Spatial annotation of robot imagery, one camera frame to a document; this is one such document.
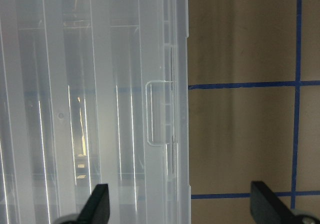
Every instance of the blue tape grid line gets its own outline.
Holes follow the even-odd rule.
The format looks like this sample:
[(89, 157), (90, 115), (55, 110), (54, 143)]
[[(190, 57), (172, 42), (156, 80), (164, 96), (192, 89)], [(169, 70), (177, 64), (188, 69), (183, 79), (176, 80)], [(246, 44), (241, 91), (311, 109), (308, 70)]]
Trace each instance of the blue tape grid line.
[(306, 87), (320, 86), (320, 80), (304, 81), (266, 81), (266, 82), (239, 82), (189, 85), (189, 90), (196, 89), (231, 89), (231, 88), (272, 88), (272, 87)]
[[(291, 197), (291, 191), (276, 192), (278, 197)], [(295, 196), (320, 196), (320, 190), (296, 191)], [(250, 193), (224, 193), (224, 194), (195, 194), (191, 199), (226, 199), (226, 198), (249, 198)]]
[[(302, 0), (296, 0), (296, 54), (295, 54), (295, 82), (301, 81), (301, 36), (302, 36)], [(296, 208), (296, 186), (298, 165), (298, 142), (299, 142), (299, 114), (300, 114), (300, 85), (295, 86), (294, 95), (294, 122), (293, 122), (293, 152), (291, 174), (291, 204)]]

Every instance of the clamp jaw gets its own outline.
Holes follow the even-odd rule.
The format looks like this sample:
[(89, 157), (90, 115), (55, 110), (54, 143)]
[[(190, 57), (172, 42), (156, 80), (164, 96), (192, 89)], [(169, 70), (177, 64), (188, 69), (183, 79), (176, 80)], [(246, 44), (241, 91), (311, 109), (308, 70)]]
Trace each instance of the clamp jaw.
[(98, 184), (79, 215), (63, 216), (57, 219), (54, 224), (107, 224), (109, 217), (108, 184)]
[(262, 181), (251, 182), (250, 211), (256, 224), (320, 224), (310, 215), (294, 215)]

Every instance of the translucent plastic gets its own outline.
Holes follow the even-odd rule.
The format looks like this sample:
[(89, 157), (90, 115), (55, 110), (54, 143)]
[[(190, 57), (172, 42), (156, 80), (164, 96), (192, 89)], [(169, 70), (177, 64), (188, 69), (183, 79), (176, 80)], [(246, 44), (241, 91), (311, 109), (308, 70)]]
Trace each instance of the translucent plastic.
[(0, 223), (78, 213), (98, 183), (110, 224), (186, 223), (182, 6), (0, 0)]

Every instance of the plastic bin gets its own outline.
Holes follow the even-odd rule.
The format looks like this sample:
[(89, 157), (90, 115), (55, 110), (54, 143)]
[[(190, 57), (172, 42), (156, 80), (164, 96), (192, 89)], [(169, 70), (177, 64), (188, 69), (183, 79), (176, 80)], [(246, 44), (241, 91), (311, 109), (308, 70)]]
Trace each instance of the plastic bin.
[(186, 3), (0, 0), (1, 224), (190, 222)]

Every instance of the beige wall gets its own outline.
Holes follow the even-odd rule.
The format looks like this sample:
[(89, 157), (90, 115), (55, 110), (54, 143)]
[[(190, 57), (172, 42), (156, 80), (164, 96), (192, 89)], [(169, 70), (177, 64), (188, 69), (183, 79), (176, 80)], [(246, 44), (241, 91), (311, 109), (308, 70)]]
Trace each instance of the beige wall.
[[(296, 76), (297, 0), (189, 0), (189, 85)], [(301, 80), (320, 80), (320, 0), (302, 0)], [(320, 191), (320, 85), (300, 91), (297, 191)], [(295, 87), (189, 91), (192, 194), (292, 185)], [(290, 206), (290, 197), (283, 197)], [(320, 216), (319, 196), (296, 207)], [(193, 224), (253, 224), (248, 198), (194, 199)]]

